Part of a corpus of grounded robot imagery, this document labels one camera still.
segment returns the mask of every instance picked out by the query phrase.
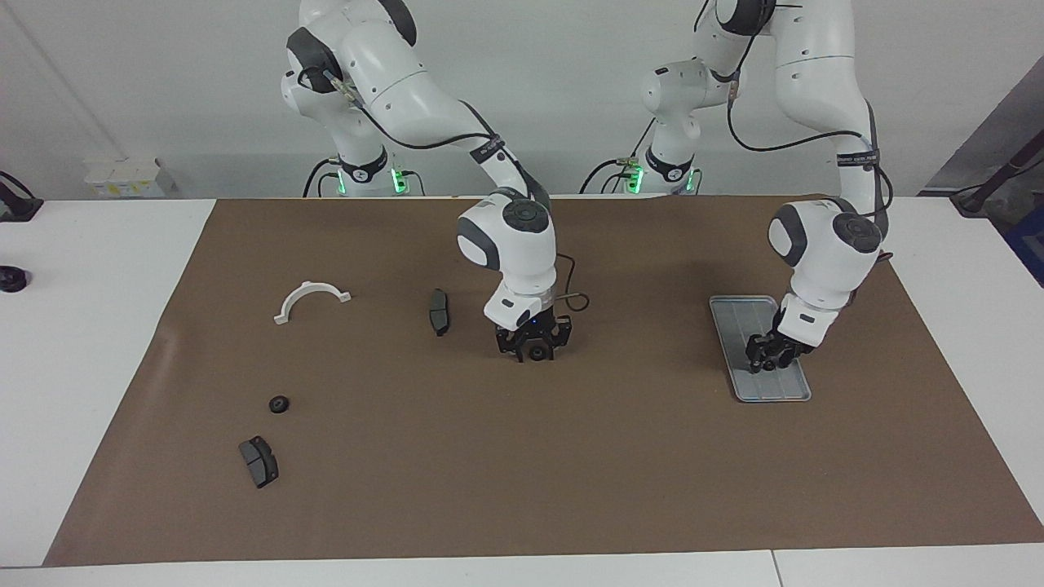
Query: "blue object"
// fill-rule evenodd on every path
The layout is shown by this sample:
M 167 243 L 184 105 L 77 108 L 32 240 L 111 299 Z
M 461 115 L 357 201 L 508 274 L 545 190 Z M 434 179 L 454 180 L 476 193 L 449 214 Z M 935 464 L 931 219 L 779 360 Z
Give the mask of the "blue object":
M 1009 246 L 1044 285 L 1044 207 L 1034 210 L 1004 235 Z

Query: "gray panel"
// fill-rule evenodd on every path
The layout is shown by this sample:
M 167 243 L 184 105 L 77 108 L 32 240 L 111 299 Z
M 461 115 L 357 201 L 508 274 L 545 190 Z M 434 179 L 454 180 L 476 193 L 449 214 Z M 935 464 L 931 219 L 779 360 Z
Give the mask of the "gray panel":
M 711 314 L 721 341 L 732 389 L 740 401 L 768 403 L 812 399 L 800 360 L 794 360 L 787 369 L 762 371 L 757 375 L 750 371 L 746 342 L 772 329 L 777 309 L 776 300 L 767 296 L 711 298 Z

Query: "white wall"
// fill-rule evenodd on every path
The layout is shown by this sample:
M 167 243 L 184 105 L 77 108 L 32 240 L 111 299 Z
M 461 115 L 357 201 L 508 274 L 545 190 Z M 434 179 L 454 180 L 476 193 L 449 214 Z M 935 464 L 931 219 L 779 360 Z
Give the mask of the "white wall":
M 1040 0 L 854 0 L 859 78 L 885 168 L 917 193 L 1044 53 Z M 697 0 L 408 0 L 418 51 L 445 88 L 475 104 L 554 192 L 626 155 L 648 118 L 638 79 L 690 54 Z M 295 0 L 0 0 L 0 168 L 45 197 L 82 197 L 87 157 L 163 159 L 182 196 L 300 193 L 332 150 L 282 103 Z M 67 81 L 30 66 L 24 27 Z M 772 42 L 749 62 L 737 126 L 751 142 L 805 136 L 773 102 Z M 101 127 L 73 113 L 75 95 Z M 705 192 L 834 192 L 829 144 L 741 151 L 721 109 L 706 111 Z M 405 154 L 429 192 L 488 189 L 462 154 Z

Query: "black wheel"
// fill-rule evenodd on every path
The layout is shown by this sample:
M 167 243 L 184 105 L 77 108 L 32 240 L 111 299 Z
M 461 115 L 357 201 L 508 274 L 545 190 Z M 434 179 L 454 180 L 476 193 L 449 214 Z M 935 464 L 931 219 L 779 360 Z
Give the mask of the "black wheel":
M 268 401 L 268 409 L 272 414 L 282 414 L 290 409 L 290 399 L 286 396 L 276 396 Z
M 529 349 L 529 358 L 537 362 L 547 359 L 547 347 L 544 345 L 533 345 Z

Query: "white table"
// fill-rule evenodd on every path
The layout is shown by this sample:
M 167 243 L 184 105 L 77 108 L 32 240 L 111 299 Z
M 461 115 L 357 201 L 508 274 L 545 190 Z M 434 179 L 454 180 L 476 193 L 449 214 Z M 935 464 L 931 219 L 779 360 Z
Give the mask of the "white table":
M 213 204 L 52 202 L 0 225 L 0 263 L 34 278 L 0 297 L 0 567 L 43 561 Z M 892 221 L 896 272 L 1041 517 L 1044 290 L 946 201 L 897 199 Z M 124 583 L 1040 586 L 1044 545 L 0 570 L 0 586 Z

